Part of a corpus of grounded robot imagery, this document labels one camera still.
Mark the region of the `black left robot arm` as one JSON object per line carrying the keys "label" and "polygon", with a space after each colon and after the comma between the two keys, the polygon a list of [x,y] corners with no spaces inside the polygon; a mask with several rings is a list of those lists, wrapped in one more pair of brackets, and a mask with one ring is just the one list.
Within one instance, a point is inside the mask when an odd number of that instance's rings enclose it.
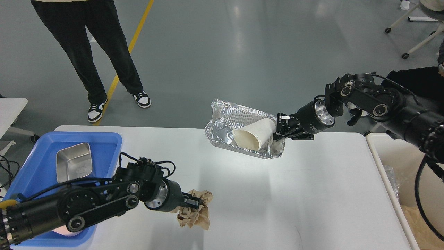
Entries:
{"label": "black left robot arm", "polygon": [[170,212],[178,207],[198,209],[201,198],[184,193],[169,180],[173,170],[162,161],[133,158],[118,166],[112,178],[81,178],[48,187],[21,202],[1,203],[1,249],[65,226],[76,233],[115,216],[124,215],[139,202],[153,211]]}

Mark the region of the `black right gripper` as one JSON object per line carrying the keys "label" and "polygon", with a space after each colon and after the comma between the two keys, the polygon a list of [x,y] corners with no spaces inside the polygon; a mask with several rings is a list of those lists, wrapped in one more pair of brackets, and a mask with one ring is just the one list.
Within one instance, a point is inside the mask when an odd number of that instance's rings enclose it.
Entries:
{"label": "black right gripper", "polygon": [[277,114],[276,132],[272,138],[278,141],[282,138],[291,140],[313,140],[314,134],[320,133],[335,124],[335,118],[327,111],[326,104],[321,99],[300,108],[296,113]]}

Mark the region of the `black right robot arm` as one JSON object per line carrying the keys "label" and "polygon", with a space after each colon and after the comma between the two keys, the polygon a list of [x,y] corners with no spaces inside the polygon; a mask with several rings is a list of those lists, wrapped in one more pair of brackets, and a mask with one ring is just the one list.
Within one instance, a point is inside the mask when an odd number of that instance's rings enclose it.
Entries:
{"label": "black right robot arm", "polygon": [[443,240],[443,234],[426,216],[419,190],[425,166],[443,179],[443,169],[440,167],[443,163],[443,116],[425,108],[407,88],[399,84],[396,88],[382,87],[374,82],[374,77],[377,77],[374,72],[347,73],[327,84],[323,95],[315,96],[298,112],[290,115],[278,113],[273,140],[313,140],[315,134],[334,126],[335,118],[343,115],[344,106],[357,106],[354,116],[347,122],[348,126],[354,126],[362,112],[366,112],[386,128],[391,138],[402,139],[424,153],[414,182],[415,201],[427,226]]}

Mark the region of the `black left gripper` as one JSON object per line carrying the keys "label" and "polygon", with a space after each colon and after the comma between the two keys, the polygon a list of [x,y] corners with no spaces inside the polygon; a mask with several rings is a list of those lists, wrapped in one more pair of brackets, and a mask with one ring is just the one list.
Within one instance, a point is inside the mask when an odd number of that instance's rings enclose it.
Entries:
{"label": "black left gripper", "polygon": [[170,212],[178,206],[180,208],[199,209],[201,198],[191,194],[182,194],[178,183],[163,179],[153,200],[144,202],[144,205],[153,211]]}

